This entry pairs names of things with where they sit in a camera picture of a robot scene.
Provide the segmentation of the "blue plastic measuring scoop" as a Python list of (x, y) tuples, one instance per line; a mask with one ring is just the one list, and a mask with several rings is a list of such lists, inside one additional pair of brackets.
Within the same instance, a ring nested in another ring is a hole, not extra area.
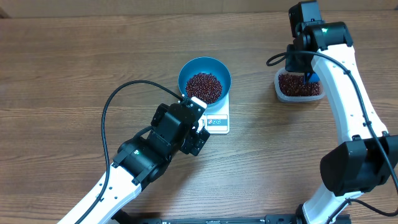
[(318, 83), (320, 81), (320, 78), (316, 73), (304, 73), (303, 76), (303, 82), (304, 84), (309, 84), (309, 83)]

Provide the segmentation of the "red adzuki beans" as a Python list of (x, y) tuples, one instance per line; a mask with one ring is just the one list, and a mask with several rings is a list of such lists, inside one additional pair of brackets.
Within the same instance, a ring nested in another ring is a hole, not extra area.
[(221, 82), (212, 73), (197, 73), (186, 84), (185, 91), (188, 97), (197, 97), (206, 104), (216, 103), (221, 96), (223, 87)]

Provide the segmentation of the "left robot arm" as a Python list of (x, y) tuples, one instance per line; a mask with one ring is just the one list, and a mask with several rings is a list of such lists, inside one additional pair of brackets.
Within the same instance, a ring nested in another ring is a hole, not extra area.
[(103, 174), (61, 223), (107, 223), (164, 174), (178, 151), (197, 156), (210, 136), (198, 123), (206, 108), (196, 97), (159, 105), (150, 126), (120, 145), (109, 173)]

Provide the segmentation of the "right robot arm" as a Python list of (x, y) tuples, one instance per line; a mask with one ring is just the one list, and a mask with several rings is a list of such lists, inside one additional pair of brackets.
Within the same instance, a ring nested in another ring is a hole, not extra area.
[(325, 22), (316, 1), (292, 6), (289, 19), (294, 41), (287, 46), (285, 69), (320, 79), (339, 142), (321, 159), (321, 186), (291, 221), (338, 223), (349, 204), (359, 203), (387, 180), (397, 180), (397, 136), (389, 134), (369, 100), (346, 24)]

